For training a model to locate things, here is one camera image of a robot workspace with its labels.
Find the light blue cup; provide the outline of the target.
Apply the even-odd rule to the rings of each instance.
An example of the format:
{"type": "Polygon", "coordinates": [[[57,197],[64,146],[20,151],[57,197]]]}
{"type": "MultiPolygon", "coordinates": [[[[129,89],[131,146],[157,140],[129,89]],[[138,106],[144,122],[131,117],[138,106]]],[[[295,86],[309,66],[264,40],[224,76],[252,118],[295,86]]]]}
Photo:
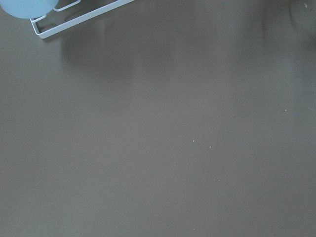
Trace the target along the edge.
{"type": "Polygon", "coordinates": [[[49,13],[59,0],[1,0],[1,8],[9,15],[22,19],[41,17],[49,13]]]}

